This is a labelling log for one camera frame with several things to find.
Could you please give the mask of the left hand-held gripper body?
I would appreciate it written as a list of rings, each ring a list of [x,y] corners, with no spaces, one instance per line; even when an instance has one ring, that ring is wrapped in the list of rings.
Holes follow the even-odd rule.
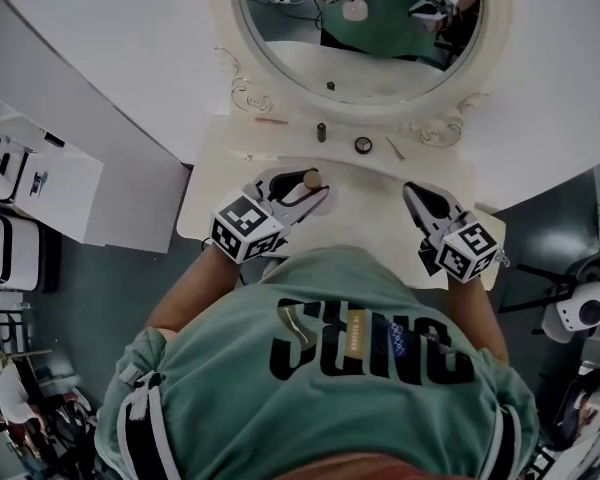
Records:
[[[273,252],[291,232],[288,214],[299,181],[283,182],[271,190],[263,181],[231,192],[212,212],[210,238],[235,263]]]

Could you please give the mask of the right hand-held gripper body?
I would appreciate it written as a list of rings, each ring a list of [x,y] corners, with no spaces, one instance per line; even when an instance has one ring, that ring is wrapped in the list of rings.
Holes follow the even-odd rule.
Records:
[[[421,242],[418,255],[430,276],[444,271],[460,283],[486,274],[494,277],[508,267],[504,251],[506,225],[481,211],[468,212],[441,236],[437,245]]]

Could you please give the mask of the small pink bottle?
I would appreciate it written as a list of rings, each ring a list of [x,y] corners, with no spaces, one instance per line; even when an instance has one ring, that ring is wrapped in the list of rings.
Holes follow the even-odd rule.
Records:
[[[312,211],[314,217],[325,217],[330,214],[336,203],[335,186],[324,178],[319,171],[309,171],[302,177],[301,183],[291,192],[291,200],[297,201],[304,196],[324,195],[324,199]]]

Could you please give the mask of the person's left forearm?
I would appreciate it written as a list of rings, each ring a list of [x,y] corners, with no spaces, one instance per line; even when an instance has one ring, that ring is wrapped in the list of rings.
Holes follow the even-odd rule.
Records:
[[[164,295],[150,314],[146,327],[167,340],[219,299],[230,293],[240,277],[240,266],[219,247],[209,245]]]

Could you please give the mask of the person's right forearm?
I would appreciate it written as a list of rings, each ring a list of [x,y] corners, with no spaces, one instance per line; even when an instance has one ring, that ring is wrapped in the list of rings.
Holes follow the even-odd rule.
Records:
[[[509,365],[505,338],[479,277],[461,283],[448,278],[449,318],[464,333],[476,350],[488,350],[504,365]]]

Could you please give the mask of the white vanity table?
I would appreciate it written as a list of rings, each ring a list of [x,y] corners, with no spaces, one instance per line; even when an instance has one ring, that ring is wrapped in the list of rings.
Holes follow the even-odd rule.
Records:
[[[402,187],[407,181],[430,183],[473,210],[473,166],[452,148],[425,146],[380,128],[330,124],[326,141],[320,143],[316,126],[309,120],[289,125],[258,123],[254,117],[237,114],[212,119],[180,210],[178,233],[206,239],[214,209],[266,169],[315,167],[335,186],[335,207],[327,216],[311,215],[295,228],[280,254],[353,245],[366,249],[412,287],[446,287],[445,275],[430,276],[418,257],[423,235],[403,201]],[[369,154],[356,152],[354,142],[360,136],[373,142]],[[387,136],[404,161],[397,159]]]

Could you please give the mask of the white cardboard box blue logo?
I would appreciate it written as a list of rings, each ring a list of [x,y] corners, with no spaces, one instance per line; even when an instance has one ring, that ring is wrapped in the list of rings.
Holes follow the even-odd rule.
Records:
[[[85,244],[104,164],[46,132],[29,153],[14,208]]]

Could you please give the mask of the person's torso in green t-shirt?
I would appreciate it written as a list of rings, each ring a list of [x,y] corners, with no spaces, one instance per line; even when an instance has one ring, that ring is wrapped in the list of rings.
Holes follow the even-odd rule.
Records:
[[[335,246],[237,282],[171,340],[145,325],[95,448],[123,480],[514,480],[538,432],[510,364]]]

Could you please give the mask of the white case with black trim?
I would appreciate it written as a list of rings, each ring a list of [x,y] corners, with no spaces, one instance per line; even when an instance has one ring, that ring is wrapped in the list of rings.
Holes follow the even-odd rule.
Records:
[[[21,144],[0,137],[0,202],[11,203],[29,157]]]
[[[40,280],[40,255],[38,225],[0,215],[0,286],[33,291]]]

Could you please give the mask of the oval mirror ornate white frame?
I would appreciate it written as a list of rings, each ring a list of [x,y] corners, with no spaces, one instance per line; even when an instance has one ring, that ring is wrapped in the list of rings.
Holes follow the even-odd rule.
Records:
[[[211,9],[222,45],[248,82],[280,107],[317,121],[400,125],[425,144],[449,147],[460,140],[463,113],[484,97],[505,50],[512,0],[482,0],[469,46],[444,73],[317,44],[265,42],[246,0],[212,0]]]

